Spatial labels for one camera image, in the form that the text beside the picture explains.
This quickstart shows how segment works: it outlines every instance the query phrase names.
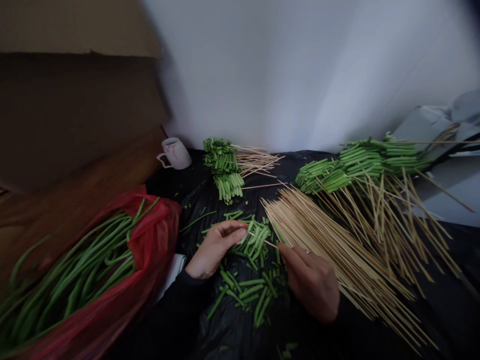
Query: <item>black plastic sheet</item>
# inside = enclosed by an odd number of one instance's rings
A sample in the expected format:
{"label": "black plastic sheet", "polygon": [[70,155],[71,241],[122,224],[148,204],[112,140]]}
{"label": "black plastic sheet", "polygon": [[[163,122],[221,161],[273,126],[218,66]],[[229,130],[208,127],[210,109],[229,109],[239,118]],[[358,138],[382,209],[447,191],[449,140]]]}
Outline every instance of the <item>black plastic sheet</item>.
{"label": "black plastic sheet", "polygon": [[[146,185],[149,194],[167,197],[181,204],[181,229],[197,219],[204,208],[205,213],[217,211],[180,234],[176,252],[185,254],[190,260],[197,249],[196,243],[203,240],[202,230],[223,221],[224,213],[236,210],[242,210],[244,215],[255,214],[257,220],[261,219],[266,214],[260,199],[277,199],[281,185],[246,189],[243,197],[234,197],[232,205],[225,205],[219,200],[211,170],[204,165],[205,153],[200,150],[189,152],[193,160],[189,168],[162,169]],[[312,160],[335,157],[329,153],[309,150],[281,155],[285,155],[285,158],[271,170],[271,174],[277,178],[252,174],[244,179],[245,187],[274,184],[278,181],[295,184],[295,177],[303,165]],[[480,334],[480,229],[450,223],[442,225],[453,237],[447,243],[450,254],[461,267],[463,275],[457,279],[447,269],[446,275],[442,275],[436,267],[428,265],[427,270],[435,283],[427,281],[423,275],[418,276],[426,299],[411,288],[418,300],[404,301],[421,319],[423,328],[440,348],[437,351],[431,346],[424,346],[421,352],[425,359],[459,359],[476,355],[474,345]],[[232,273],[238,271],[238,281],[259,278],[261,275],[247,268],[246,263],[243,258],[228,255],[226,268]],[[218,274],[213,281],[212,304],[223,283]],[[308,316],[291,292],[285,291],[268,307],[272,325],[264,324],[257,330],[253,328],[254,314],[235,307],[235,302],[226,296],[210,321],[207,320],[207,314],[211,307],[204,311],[199,319],[200,332],[191,354],[192,359],[278,359],[276,347],[285,349],[286,342],[298,342],[298,349],[292,352],[294,359],[337,359],[342,356],[342,347],[349,345],[345,343],[348,339],[332,339],[329,328],[319,325]],[[359,313],[353,305],[348,305],[350,307],[347,311]],[[366,356],[383,354],[385,359],[410,359],[414,356],[408,345],[381,320],[371,322],[357,313],[352,316],[351,330],[368,349]],[[220,351],[221,346],[228,348]]]}

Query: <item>right hand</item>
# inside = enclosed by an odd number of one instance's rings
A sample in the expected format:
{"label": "right hand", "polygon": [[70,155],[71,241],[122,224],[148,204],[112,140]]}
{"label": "right hand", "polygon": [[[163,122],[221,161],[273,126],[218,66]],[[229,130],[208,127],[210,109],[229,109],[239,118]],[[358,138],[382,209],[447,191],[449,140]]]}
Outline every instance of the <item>right hand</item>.
{"label": "right hand", "polygon": [[318,321],[333,323],[339,313],[340,289],[332,264],[298,246],[277,245],[286,263],[290,289]]}

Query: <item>plastic bag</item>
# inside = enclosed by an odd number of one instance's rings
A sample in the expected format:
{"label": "plastic bag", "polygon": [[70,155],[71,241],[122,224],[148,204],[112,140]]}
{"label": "plastic bag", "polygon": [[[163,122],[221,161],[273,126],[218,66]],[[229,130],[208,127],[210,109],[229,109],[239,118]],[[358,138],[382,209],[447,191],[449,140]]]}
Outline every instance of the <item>plastic bag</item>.
{"label": "plastic bag", "polygon": [[[143,198],[147,199],[147,208],[157,197],[148,195],[144,185],[117,196],[67,244],[65,250],[116,209],[134,217]],[[133,229],[128,242],[137,271],[70,316],[19,358],[99,359],[139,312],[154,305],[175,253],[180,213],[178,203],[160,199]]]}

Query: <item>wooden surface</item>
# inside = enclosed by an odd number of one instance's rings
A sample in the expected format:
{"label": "wooden surface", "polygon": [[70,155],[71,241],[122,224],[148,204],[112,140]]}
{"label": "wooden surface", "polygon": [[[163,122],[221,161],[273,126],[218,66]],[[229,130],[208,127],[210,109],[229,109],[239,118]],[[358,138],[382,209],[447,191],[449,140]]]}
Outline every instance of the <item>wooden surface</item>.
{"label": "wooden surface", "polygon": [[0,197],[0,298],[15,262],[27,248],[51,234],[27,257],[20,272],[24,275],[44,256],[57,255],[116,195],[143,184],[159,169],[156,155],[162,152],[164,139],[158,125],[47,189]]}
{"label": "wooden surface", "polygon": [[0,54],[0,69],[0,186],[17,194],[168,120],[150,58]]}

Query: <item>dark clothing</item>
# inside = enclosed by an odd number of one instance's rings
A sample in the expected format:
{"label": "dark clothing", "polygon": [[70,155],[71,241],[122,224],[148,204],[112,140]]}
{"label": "dark clothing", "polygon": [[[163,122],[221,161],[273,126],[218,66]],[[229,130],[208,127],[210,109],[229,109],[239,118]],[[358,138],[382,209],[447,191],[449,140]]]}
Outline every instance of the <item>dark clothing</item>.
{"label": "dark clothing", "polygon": [[[188,358],[198,334],[200,315],[213,301],[210,287],[210,279],[196,280],[182,271],[158,304],[140,323],[127,330],[115,342],[105,358]],[[331,325],[318,323],[302,307],[299,308],[301,311],[294,316],[293,321],[304,319],[298,327],[301,333],[297,334],[297,339],[307,340],[311,337],[314,344],[325,340],[312,336],[311,329],[320,327],[321,337],[327,339],[330,347],[329,350],[322,350],[323,359],[415,358],[415,354],[390,329],[374,326],[374,323],[356,310],[343,295],[340,297],[338,317]],[[302,350],[301,346],[302,343],[299,342],[298,349],[293,352],[295,359],[317,357],[313,352]],[[271,354],[259,354],[258,358],[279,357],[273,349]]]}

